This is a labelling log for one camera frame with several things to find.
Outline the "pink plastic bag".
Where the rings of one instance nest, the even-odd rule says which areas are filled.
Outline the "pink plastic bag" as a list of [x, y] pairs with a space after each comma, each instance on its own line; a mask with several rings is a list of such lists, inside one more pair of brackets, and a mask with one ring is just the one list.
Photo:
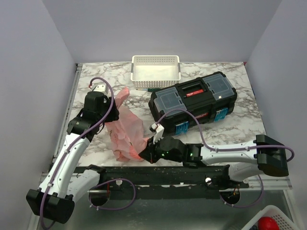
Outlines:
[[116, 95], [115, 103], [119, 111], [119, 119], [106, 123], [106, 128], [117, 161], [142, 162], [144, 159], [139, 154], [145, 150], [148, 138], [144, 136], [143, 121], [123, 105], [129, 95], [130, 91], [127, 87]]

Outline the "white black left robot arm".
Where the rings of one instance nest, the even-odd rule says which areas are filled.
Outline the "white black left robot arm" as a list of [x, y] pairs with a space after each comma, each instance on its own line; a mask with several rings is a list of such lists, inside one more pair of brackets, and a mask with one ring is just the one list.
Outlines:
[[113, 96], [99, 91], [87, 93], [83, 109], [68, 124], [64, 145], [47, 177], [37, 189], [27, 192], [26, 201], [35, 215], [61, 224], [69, 220], [77, 200], [76, 193], [69, 192], [77, 163], [101, 124], [118, 119]]

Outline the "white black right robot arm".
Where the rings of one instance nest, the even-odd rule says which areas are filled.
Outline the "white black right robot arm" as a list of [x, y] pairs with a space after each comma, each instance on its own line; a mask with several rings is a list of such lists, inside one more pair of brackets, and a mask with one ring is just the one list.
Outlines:
[[180, 162], [187, 168], [230, 163], [228, 172], [221, 175], [221, 183], [227, 188], [258, 174], [289, 175], [285, 146], [267, 135], [256, 135], [255, 140], [244, 143], [207, 147], [204, 144], [185, 144], [173, 137], [151, 138], [139, 156], [149, 163], [164, 159]]

